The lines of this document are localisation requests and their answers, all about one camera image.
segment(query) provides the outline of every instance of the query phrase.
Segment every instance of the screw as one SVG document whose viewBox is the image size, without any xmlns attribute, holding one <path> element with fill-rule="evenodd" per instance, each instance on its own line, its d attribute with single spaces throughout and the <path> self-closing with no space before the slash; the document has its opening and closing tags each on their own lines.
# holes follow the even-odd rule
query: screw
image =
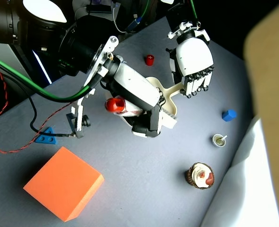
<svg viewBox="0 0 279 227">
<path fill-rule="evenodd" d="M 117 38 L 116 38 L 116 37 L 113 37 L 113 38 L 111 39 L 111 41 L 112 41 L 113 43 L 116 43 L 116 42 L 117 42 Z"/>
</svg>

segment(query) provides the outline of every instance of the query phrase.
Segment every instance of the cupcake wrapper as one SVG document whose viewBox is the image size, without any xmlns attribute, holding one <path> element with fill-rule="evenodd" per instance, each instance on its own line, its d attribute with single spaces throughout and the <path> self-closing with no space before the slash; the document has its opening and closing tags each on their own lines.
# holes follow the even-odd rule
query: cupcake wrapper
<svg viewBox="0 0 279 227">
<path fill-rule="evenodd" d="M 212 185 L 214 184 L 214 182 L 213 182 L 211 185 L 209 185 L 208 188 L 199 188 L 199 187 L 195 184 L 194 180 L 192 179 L 192 171 L 193 171 L 194 165 L 196 165 L 197 163 L 201 163 L 201 162 L 196 162 L 196 163 L 194 163 L 194 164 L 191 166 L 191 168 L 186 172 L 186 180 L 187 180 L 187 182 L 188 182 L 189 184 L 191 184 L 192 186 L 198 188 L 198 189 L 208 189 L 208 188 L 212 187 Z M 201 164 L 206 165 L 206 166 L 211 170 L 211 172 L 213 173 L 213 170 L 211 169 L 211 167 L 209 167 L 209 166 L 208 166 L 207 164 L 205 164 L 205 163 L 201 163 Z"/>
</svg>

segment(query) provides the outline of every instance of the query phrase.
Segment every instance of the brown blurred object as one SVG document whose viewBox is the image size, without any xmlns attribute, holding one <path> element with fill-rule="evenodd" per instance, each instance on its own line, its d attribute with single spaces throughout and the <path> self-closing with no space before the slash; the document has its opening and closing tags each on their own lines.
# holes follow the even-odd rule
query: brown blurred object
<svg viewBox="0 0 279 227">
<path fill-rule="evenodd" d="M 279 6 L 248 35 L 244 57 L 251 77 L 255 111 L 262 119 L 279 205 Z"/>
</svg>

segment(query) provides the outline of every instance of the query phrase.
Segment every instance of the cupcake frosting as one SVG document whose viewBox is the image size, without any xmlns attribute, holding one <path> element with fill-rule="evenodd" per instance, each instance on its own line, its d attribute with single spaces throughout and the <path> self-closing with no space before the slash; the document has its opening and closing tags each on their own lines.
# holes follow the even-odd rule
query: cupcake frosting
<svg viewBox="0 0 279 227">
<path fill-rule="evenodd" d="M 214 182 L 212 171 L 202 163 L 193 166 L 192 179 L 199 188 L 208 188 Z"/>
</svg>

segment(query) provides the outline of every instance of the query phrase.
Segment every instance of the gray table surface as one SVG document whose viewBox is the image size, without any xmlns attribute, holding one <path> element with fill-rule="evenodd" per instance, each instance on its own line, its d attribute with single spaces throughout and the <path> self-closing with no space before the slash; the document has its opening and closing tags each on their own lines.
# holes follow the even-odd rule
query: gray table surface
<svg viewBox="0 0 279 227">
<path fill-rule="evenodd" d="M 165 87 L 173 85 L 169 55 L 176 41 L 163 18 L 122 42 L 116 49 L 145 77 L 157 77 Z M 162 129 L 156 138 L 140 138 L 120 118 L 104 108 L 102 88 L 84 102 L 92 126 L 85 137 L 57 138 L 57 145 L 32 144 L 17 154 L 0 154 L 0 227 L 198 227 L 227 171 L 252 118 L 249 82 L 244 62 L 214 42 L 209 45 L 215 71 L 208 92 L 187 99 L 175 96 L 178 123 Z M 144 56 L 153 54 L 155 63 L 146 66 Z M 66 76 L 47 90 L 68 96 L 82 86 L 86 77 Z M 62 104 L 33 96 L 39 126 Z M 238 117 L 224 122 L 224 110 L 235 109 Z M 58 133 L 69 133 L 65 115 L 58 113 L 48 123 Z M 28 100 L 0 117 L 0 148 L 19 148 L 31 140 L 33 112 Z M 227 134 L 224 148 L 211 143 L 215 133 Z M 65 146 L 100 171 L 105 182 L 78 218 L 65 224 L 37 202 L 23 186 L 61 147 Z M 209 164 L 215 173 L 214 186 L 198 190 L 184 179 L 195 162 Z"/>
</svg>

